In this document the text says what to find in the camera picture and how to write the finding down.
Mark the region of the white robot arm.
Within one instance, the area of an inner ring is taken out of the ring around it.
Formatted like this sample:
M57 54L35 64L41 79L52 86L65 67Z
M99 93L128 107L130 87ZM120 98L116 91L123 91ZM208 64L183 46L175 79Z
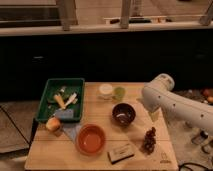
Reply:
M170 111L210 135L213 135L213 106L185 98L172 92L173 78L159 74L142 88L142 104L149 112L158 108Z

